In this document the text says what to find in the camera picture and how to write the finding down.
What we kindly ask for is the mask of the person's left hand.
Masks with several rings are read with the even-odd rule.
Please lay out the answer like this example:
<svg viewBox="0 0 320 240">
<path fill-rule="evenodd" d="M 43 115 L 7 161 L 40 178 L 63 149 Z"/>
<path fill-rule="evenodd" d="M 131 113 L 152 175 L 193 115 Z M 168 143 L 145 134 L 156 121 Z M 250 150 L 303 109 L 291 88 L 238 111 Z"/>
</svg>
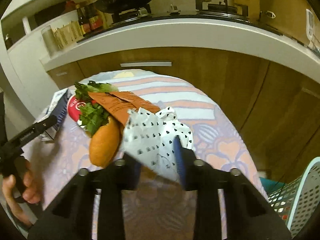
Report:
<svg viewBox="0 0 320 240">
<path fill-rule="evenodd" d="M 19 157 L 15 160 L 15 165 L 18 166 L 18 178 L 22 180 L 24 190 L 22 193 L 18 191 L 16 176 L 11 174 L 3 178 L 2 192 L 13 217 L 26 228 L 30 228 L 33 223 L 30 220 L 30 216 L 22 209 L 22 204 L 18 203 L 18 197 L 23 199 L 24 204 L 37 204 L 40 202 L 41 196 L 30 162 L 24 157 Z"/>
</svg>

